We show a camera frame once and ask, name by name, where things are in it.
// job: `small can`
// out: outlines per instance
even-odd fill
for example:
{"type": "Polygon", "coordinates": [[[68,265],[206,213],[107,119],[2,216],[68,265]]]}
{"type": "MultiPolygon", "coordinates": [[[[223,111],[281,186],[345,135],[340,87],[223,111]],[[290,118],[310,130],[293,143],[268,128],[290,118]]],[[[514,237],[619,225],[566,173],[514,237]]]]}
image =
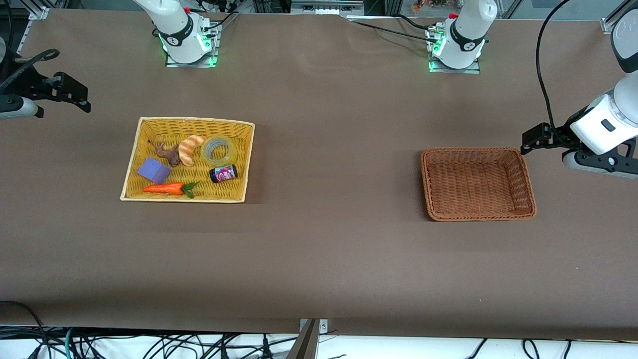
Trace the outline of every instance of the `small can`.
{"type": "Polygon", "coordinates": [[[235,165],[217,167],[211,169],[211,181],[215,183],[224,182],[226,180],[234,180],[237,178],[237,168],[235,165]]]}

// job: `purple sponge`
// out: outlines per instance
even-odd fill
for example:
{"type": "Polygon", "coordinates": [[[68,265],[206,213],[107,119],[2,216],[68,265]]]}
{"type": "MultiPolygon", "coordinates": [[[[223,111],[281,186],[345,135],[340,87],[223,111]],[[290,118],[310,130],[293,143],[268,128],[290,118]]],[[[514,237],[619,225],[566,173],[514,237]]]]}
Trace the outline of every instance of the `purple sponge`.
{"type": "Polygon", "coordinates": [[[160,184],[166,181],[166,177],[170,174],[170,168],[163,165],[160,161],[148,157],[137,172],[143,177],[160,184]]]}

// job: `clear tape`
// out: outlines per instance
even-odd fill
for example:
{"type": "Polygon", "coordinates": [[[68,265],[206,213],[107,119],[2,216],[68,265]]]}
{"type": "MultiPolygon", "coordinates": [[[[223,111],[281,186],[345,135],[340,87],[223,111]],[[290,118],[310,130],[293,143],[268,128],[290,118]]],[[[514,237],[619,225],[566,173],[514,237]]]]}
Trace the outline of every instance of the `clear tape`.
{"type": "Polygon", "coordinates": [[[210,136],[200,148],[200,153],[204,161],[213,168],[231,165],[237,159],[237,150],[233,142],[226,136],[210,136]],[[218,160],[212,157],[212,152],[220,146],[226,146],[226,155],[218,160]]]}

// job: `table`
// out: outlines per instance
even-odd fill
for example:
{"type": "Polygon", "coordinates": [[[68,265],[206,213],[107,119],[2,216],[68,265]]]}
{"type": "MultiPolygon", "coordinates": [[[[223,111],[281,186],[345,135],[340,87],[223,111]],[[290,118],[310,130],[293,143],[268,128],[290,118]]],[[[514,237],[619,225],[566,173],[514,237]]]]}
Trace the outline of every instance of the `table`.
{"type": "MultiPolygon", "coordinates": [[[[93,111],[0,123],[0,296],[63,326],[635,339],[635,181],[538,150],[533,220],[427,219],[421,150],[520,146],[546,121],[539,28],[497,20],[482,73],[452,75],[341,17],[241,15],[194,70],[163,66],[144,13],[52,10],[22,54],[59,49],[37,68],[83,82],[93,111]],[[140,116],[255,123],[246,203],[121,202],[140,116]]],[[[542,66],[559,123],[623,76],[596,22],[552,23],[542,66]]]]}

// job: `toy carrot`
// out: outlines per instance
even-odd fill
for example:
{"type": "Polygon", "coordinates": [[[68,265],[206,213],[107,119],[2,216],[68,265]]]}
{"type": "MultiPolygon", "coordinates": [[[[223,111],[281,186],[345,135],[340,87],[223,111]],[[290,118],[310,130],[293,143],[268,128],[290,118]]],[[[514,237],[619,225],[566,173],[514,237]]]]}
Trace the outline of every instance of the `toy carrot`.
{"type": "Polygon", "coordinates": [[[188,198],[195,198],[191,190],[198,182],[191,182],[187,185],[184,182],[162,183],[161,185],[150,185],[142,188],[144,192],[166,193],[166,194],[186,194],[188,198]]]}

